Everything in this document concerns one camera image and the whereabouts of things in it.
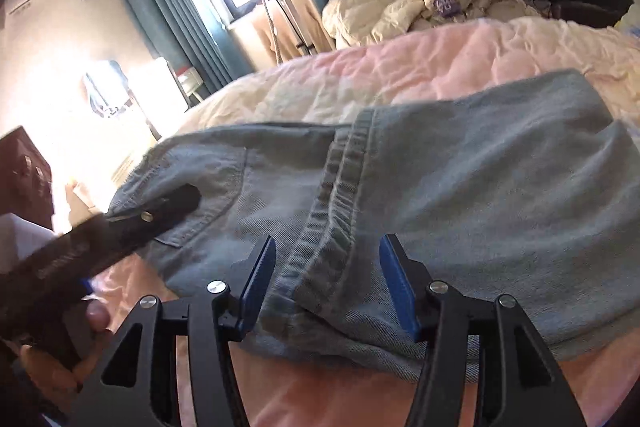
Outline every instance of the human hand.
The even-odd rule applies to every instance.
[[[89,324],[96,332],[91,353],[72,371],[64,367],[49,353],[31,346],[20,348],[22,367],[40,392],[63,413],[69,413],[73,400],[82,384],[94,369],[98,359],[109,344],[113,333],[107,329],[111,317],[100,301],[91,301],[86,309]]]

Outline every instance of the pile of clothes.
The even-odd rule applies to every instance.
[[[452,22],[503,22],[540,12],[525,0],[330,0],[322,24],[338,49],[365,46]]]

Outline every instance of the bed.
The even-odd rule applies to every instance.
[[[539,18],[446,25],[292,60],[226,86],[191,109],[178,134],[252,121],[348,123],[366,106],[454,99],[564,68],[583,73],[637,137],[640,40],[612,28]],[[95,290],[111,311],[113,328],[143,295],[175,298],[135,255],[98,276]],[[183,425],[193,426],[185,343],[178,343],[178,353]],[[238,346],[232,357],[254,427],[404,425],[415,390],[412,382],[368,369],[263,359]],[[562,368],[588,425],[602,425],[640,375],[640,328]],[[473,422],[474,389],[467,387],[462,426]]]

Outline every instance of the silver screw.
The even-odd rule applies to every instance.
[[[207,291],[209,293],[222,293],[226,289],[226,284],[222,281],[212,281],[207,284]]]
[[[149,308],[153,308],[158,302],[153,295],[145,295],[142,299],[140,299],[140,307],[148,310]]]
[[[511,297],[511,295],[500,295],[498,302],[500,302],[500,305],[505,308],[515,308],[518,303],[516,299]]]
[[[433,281],[429,289],[434,293],[446,293],[449,291],[449,285],[443,281]]]

